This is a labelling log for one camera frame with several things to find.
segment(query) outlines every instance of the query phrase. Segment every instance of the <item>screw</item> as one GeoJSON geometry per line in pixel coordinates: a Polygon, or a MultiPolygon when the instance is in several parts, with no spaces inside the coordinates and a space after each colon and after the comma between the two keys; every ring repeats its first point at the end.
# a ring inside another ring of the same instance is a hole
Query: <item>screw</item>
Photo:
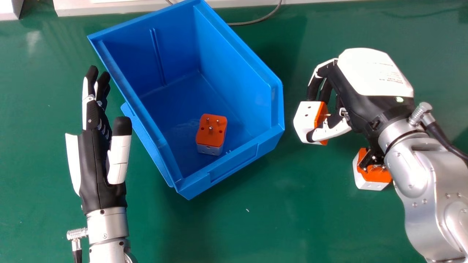
{"type": "Polygon", "coordinates": [[[424,113],[430,112],[432,110],[432,106],[427,102],[421,102],[416,109],[413,111],[411,116],[408,119],[408,123],[411,126],[418,126],[421,122],[421,118],[423,117],[424,113]]]}

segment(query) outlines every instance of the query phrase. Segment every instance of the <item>green work surface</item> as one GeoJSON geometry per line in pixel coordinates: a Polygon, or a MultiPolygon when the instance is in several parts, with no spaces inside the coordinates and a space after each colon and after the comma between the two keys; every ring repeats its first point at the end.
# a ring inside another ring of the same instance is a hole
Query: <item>green work surface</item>
{"type": "MultiPolygon", "coordinates": [[[[271,8],[218,12],[234,22],[271,8]]],[[[394,188],[354,185],[351,161],[363,137],[304,145],[292,119],[317,64],[370,47],[390,54],[416,101],[430,102],[449,138],[468,150],[467,10],[462,1],[288,5],[234,28],[283,81],[286,131],[273,152],[191,201],[166,185],[134,135],[127,201],[139,262],[424,262],[394,188]]],[[[64,133],[80,132],[89,65],[103,69],[86,36],[137,16],[57,18],[51,0],[38,0],[26,1],[21,20],[0,22],[0,262],[73,261],[66,231],[86,219],[64,133]]],[[[112,87],[111,120],[124,102],[112,87]]]]}

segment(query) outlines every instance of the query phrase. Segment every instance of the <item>blue plastic storage bin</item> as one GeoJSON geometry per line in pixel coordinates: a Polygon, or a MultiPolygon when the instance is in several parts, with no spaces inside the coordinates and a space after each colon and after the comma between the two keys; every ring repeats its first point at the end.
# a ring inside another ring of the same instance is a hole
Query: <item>blue plastic storage bin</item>
{"type": "Polygon", "coordinates": [[[136,134],[168,185],[187,199],[273,150],[283,134],[281,81],[202,0],[88,38],[136,134]],[[220,156],[197,152],[204,113],[227,117],[220,156]]]}

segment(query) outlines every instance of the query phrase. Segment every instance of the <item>gray cable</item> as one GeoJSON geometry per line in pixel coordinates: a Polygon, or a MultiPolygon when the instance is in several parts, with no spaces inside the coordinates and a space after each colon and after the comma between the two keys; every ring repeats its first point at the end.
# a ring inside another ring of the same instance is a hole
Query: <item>gray cable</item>
{"type": "MultiPolygon", "coordinates": [[[[170,0],[166,0],[166,2],[170,5],[173,5],[174,3],[171,2],[170,0]]],[[[263,16],[263,17],[260,17],[260,18],[257,18],[255,20],[251,20],[251,21],[246,21],[246,22],[234,22],[234,23],[227,23],[229,26],[245,26],[245,25],[251,25],[251,24],[255,24],[255,23],[258,23],[258,22],[261,22],[261,21],[264,21],[264,20],[267,20],[268,18],[270,18],[272,15],[274,15],[278,9],[281,7],[281,4],[283,3],[283,0],[279,0],[279,3],[276,5],[275,9],[273,9],[273,11],[271,11],[269,14],[267,14],[266,16],[263,16]]]]}

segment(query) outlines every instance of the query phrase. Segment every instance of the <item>robotic arm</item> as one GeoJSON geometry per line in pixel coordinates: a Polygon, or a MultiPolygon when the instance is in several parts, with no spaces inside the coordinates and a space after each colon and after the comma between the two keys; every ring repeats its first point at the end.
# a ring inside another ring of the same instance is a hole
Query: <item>robotic arm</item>
{"type": "Polygon", "coordinates": [[[412,86],[386,53],[356,48],[317,66],[293,122],[303,143],[364,134],[369,147],[353,162],[356,186],[381,190],[379,180],[391,175],[413,247],[427,262],[468,262],[468,156],[431,110],[425,102],[415,107],[412,86]]]}
{"type": "Polygon", "coordinates": [[[81,238],[89,239],[91,263],[136,263],[130,254],[125,200],[132,123],[117,117],[113,129],[105,114],[109,73],[99,79],[91,66],[83,81],[83,131],[65,134],[73,189],[81,198],[88,227],[67,232],[75,263],[82,262],[81,238]]]}

